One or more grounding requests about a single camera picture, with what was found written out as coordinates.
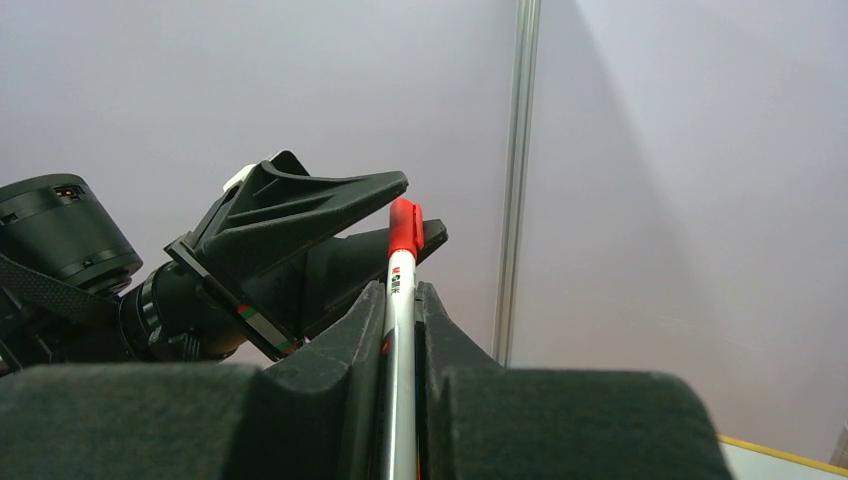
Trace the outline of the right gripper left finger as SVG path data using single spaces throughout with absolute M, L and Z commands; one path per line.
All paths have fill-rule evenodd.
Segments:
M 36 367 L 1 384 L 5 479 L 365 479 L 385 294 L 261 369 Z

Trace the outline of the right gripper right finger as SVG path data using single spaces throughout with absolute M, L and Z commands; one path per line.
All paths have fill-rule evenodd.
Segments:
M 728 479 L 710 415 L 677 376 L 514 369 L 416 292 L 427 479 Z

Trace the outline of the grey aluminium corner post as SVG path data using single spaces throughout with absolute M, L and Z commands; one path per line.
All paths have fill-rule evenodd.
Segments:
M 510 364 L 512 352 L 541 7 L 540 0 L 525 0 L 518 2 L 516 8 L 504 209 L 492 341 L 493 357 L 503 366 Z

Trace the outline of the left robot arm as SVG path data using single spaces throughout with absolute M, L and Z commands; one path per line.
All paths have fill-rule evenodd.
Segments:
M 223 186 L 199 223 L 142 261 L 86 181 L 56 173 L 1 190 L 1 371 L 64 363 L 220 362 L 242 345 L 279 361 L 388 273 L 400 171 L 313 176 L 283 150 Z

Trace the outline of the yellow framed whiteboard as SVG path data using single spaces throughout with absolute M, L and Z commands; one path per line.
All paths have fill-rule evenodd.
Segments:
M 724 458 L 735 479 L 840 480 L 847 469 L 755 443 L 719 435 Z

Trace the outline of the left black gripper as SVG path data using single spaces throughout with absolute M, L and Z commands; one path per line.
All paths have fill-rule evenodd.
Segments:
M 309 175 L 291 151 L 255 164 L 224 190 L 171 260 L 135 288 L 135 357 L 222 361 L 251 343 L 272 361 L 332 324 L 385 276 L 387 228 L 335 235 L 406 191 L 401 171 Z M 270 271 L 264 307 L 233 279 Z

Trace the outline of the red white marker pen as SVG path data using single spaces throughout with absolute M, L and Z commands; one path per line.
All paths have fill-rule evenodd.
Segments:
M 384 326 L 385 398 L 380 477 L 416 479 L 415 268 L 408 250 L 389 257 Z

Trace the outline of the red marker cap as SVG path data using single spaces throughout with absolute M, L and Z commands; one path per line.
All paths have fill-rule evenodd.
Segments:
M 406 198 L 391 203 L 389 212 L 388 256 L 397 251 L 407 251 L 418 259 L 424 247 L 424 226 L 421 206 Z

